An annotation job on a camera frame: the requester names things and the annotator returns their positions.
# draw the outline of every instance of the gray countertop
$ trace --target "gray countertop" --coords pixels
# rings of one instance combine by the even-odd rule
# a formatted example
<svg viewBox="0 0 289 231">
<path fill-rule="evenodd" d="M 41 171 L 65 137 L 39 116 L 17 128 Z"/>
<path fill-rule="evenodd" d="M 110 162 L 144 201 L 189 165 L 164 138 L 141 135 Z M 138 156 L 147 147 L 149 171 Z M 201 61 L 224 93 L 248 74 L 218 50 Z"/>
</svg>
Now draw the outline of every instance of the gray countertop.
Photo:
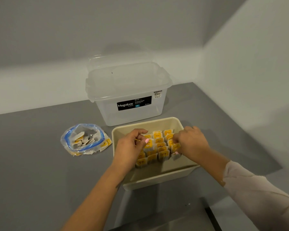
<svg viewBox="0 0 289 231">
<path fill-rule="evenodd" d="M 210 146 L 256 174 L 281 167 L 195 84 L 168 89 L 162 115 L 196 125 Z M 89 100 L 0 115 L 0 230 L 58 230 L 112 162 L 112 147 L 71 156 L 60 137 L 77 123 L 94 123 L 111 136 Z M 212 205 L 226 196 L 202 168 L 189 176 L 127 192 L 120 188 L 105 230 L 166 210 Z"/>
</svg>

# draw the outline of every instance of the person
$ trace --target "person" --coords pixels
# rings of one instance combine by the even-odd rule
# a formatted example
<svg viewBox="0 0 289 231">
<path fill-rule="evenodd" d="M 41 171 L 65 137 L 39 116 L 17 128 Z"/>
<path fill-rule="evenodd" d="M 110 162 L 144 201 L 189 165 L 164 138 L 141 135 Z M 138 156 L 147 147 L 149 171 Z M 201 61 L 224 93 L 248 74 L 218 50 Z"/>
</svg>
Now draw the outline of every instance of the person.
<svg viewBox="0 0 289 231">
<path fill-rule="evenodd" d="M 121 138 L 111 166 L 87 198 L 63 226 L 62 231 L 103 230 L 112 201 L 125 175 L 135 166 L 149 139 L 145 129 L 134 129 Z M 173 136 L 178 153 L 203 167 L 238 204 L 260 230 L 289 230 L 289 195 L 211 149 L 197 127 L 185 127 Z"/>
</svg>

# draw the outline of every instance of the white sleeve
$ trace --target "white sleeve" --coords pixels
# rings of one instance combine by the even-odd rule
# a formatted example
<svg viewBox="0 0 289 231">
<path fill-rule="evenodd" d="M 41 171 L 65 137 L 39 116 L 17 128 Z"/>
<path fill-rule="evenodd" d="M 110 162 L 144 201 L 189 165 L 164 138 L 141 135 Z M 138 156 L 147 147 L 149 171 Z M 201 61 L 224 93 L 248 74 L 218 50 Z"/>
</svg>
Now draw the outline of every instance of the white sleeve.
<svg viewBox="0 0 289 231">
<path fill-rule="evenodd" d="M 224 171 L 224 188 L 260 231 L 289 231 L 289 195 L 230 161 Z"/>
</svg>

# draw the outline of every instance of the person's right arm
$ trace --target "person's right arm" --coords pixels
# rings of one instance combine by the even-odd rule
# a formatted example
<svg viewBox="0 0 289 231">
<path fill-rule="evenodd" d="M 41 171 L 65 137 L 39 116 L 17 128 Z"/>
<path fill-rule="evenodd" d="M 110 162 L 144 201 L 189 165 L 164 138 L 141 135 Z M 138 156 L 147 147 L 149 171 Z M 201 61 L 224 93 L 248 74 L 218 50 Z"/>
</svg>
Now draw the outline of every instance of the person's right arm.
<svg viewBox="0 0 289 231">
<path fill-rule="evenodd" d="M 211 149 L 197 127 L 173 135 L 178 152 L 203 167 L 238 204 L 259 230 L 289 231 L 289 195 Z"/>
</svg>

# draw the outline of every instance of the plastic storage box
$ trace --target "plastic storage box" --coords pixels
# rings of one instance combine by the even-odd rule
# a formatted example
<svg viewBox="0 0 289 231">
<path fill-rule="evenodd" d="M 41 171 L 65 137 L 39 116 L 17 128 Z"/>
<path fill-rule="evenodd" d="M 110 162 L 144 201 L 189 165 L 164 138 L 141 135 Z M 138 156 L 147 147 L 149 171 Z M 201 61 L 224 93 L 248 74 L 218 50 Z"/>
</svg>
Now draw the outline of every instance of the plastic storage box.
<svg viewBox="0 0 289 231">
<path fill-rule="evenodd" d="M 104 63 L 86 79 L 86 92 L 96 102 L 105 123 L 115 126 L 162 113 L 172 80 L 154 62 L 109 66 Z"/>
<path fill-rule="evenodd" d="M 181 122 L 175 117 L 116 127 L 112 130 L 114 153 L 118 140 L 135 128 L 147 129 L 149 131 L 148 133 L 152 133 L 156 130 L 167 129 L 173 129 L 174 133 L 177 133 L 180 130 L 183 130 Z M 171 157 L 163 163 L 157 162 L 149 164 L 144 168 L 132 169 L 126 175 L 123 181 L 123 187 L 125 190 L 135 190 L 141 187 L 184 177 L 189 175 L 197 167 L 199 167 L 198 164 L 183 155 L 177 160 L 173 160 Z"/>
</svg>

